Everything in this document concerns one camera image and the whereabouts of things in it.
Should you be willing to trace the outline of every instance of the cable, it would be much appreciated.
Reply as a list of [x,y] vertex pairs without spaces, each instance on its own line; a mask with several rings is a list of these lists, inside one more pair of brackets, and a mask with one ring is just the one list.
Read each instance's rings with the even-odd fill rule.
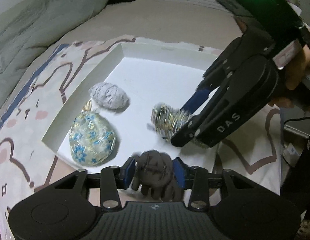
[[296,118],[296,119],[287,119],[284,122],[284,125],[287,124],[288,122],[297,122],[297,121],[303,121],[303,120],[310,120],[310,116],[302,117],[302,118]]
[[282,155],[282,159],[286,162],[286,164],[289,166],[289,168],[294,169],[295,167],[291,166],[287,160],[285,159],[284,155]]

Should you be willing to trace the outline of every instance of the white box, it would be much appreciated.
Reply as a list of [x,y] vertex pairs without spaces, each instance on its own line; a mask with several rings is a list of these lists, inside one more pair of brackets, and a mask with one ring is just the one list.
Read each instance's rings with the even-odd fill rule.
[[[190,49],[121,43],[97,64],[68,98],[42,142],[70,166],[85,168],[89,173],[100,172],[111,165],[122,166],[134,152],[150,149],[166,152],[172,159],[179,156],[189,166],[202,166],[211,171],[215,161],[214,148],[202,149],[193,143],[176,148],[150,130],[148,124],[151,123],[152,108],[157,103],[182,107],[215,59],[214,55]],[[96,109],[97,105],[93,104],[92,110],[105,117],[115,128],[118,145],[102,165],[83,167],[71,157],[68,132],[74,118],[90,99],[89,88],[103,81],[121,87],[130,97],[130,106],[118,113]]]

